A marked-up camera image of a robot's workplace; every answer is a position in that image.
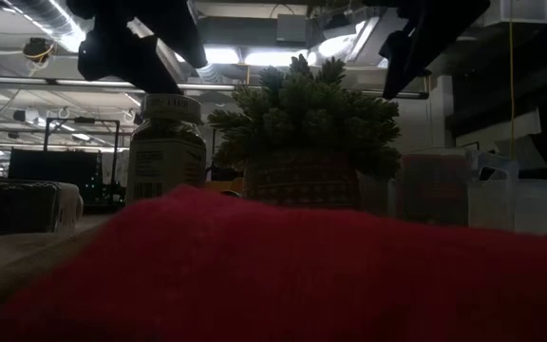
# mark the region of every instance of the red fabric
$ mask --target red fabric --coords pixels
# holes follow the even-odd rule
[[[0,341],[546,341],[547,238],[182,187],[0,310]]]

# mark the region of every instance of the jar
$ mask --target jar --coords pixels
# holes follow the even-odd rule
[[[206,142],[198,125],[201,105],[183,95],[151,94],[144,122],[132,134],[126,202],[159,197],[180,184],[202,186]]]

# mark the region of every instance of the wicker basket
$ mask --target wicker basket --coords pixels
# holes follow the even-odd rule
[[[360,208],[356,172],[345,154],[328,149],[275,151],[246,165],[244,195],[269,204]]]

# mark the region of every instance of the bottle label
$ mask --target bottle label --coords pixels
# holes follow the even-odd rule
[[[206,149],[179,139],[155,139],[130,144],[126,203],[160,197],[180,184],[202,186]]]

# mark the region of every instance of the succulent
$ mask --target succulent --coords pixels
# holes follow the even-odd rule
[[[326,147],[347,153],[364,174],[394,177],[400,153],[388,144],[400,136],[398,105],[342,88],[344,71],[332,58],[314,76],[300,55],[287,74],[273,66],[261,71],[261,88],[237,87],[242,112],[217,109],[208,117],[223,132],[215,163],[239,167],[276,149]]]

